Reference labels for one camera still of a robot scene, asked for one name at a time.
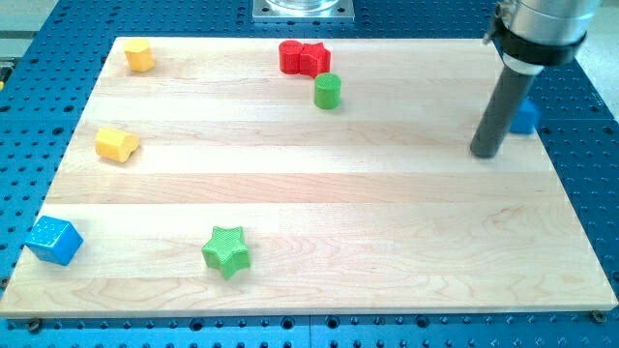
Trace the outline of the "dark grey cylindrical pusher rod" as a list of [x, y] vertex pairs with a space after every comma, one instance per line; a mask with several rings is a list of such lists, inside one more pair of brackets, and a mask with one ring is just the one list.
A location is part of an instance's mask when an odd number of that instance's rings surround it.
[[469, 146], [475, 157], [492, 159], [497, 155], [534, 79], [534, 75], [508, 67], [502, 70]]

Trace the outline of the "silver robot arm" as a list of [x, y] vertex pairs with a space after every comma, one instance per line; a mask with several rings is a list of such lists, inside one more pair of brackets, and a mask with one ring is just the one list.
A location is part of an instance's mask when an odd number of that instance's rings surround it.
[[502, 0], [495, 4], [484, 44], [494, 43], [503, 63], [470, 152], [492, 159], [534, 80], [547, 67], [571, 63], [587, 38], [600, 0]]

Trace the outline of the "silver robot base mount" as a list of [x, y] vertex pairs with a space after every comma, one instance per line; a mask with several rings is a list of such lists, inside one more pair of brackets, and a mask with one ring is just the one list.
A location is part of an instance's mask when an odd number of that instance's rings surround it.
[[355, 18], [352, 0], [253, 0], [252, 18], [257, 22], [308, 22]]

